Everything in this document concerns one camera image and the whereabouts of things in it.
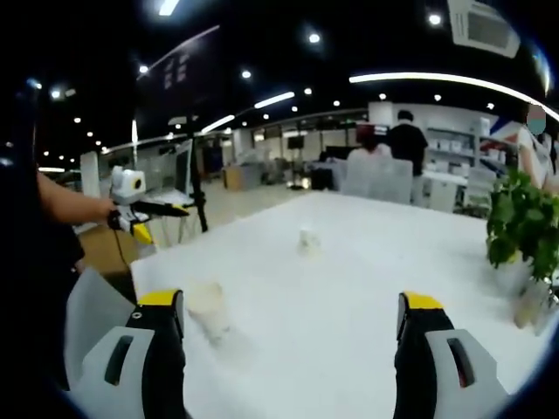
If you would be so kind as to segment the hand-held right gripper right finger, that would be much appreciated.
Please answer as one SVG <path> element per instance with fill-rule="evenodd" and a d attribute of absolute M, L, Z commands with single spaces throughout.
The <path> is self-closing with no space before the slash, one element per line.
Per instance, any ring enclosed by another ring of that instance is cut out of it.
<path fill-rule="evenodd" d="M 492 418 L 508 392 L 494 357 L 435 298 L 398 296 L 395 418 Z"/>

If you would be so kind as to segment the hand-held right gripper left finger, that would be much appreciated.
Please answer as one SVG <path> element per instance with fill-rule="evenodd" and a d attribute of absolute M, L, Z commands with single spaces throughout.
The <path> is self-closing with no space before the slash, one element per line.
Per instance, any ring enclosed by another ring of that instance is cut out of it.
<path fill-rule="evenodd" d="M 185 418 L 183 292 L 150 292 L 69 350 L 69 396 L 87 418 Z"/>

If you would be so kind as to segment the person's left hand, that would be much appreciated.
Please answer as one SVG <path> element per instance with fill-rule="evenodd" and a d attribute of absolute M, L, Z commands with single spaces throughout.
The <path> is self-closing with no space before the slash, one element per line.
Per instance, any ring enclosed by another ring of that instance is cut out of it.
<path fill-rule="evenodd" d="M 98 198 L 94 200 L 94 220 L 106 223 L 110 216 L 117 210 L 116 205 L 110 198 Z"/>

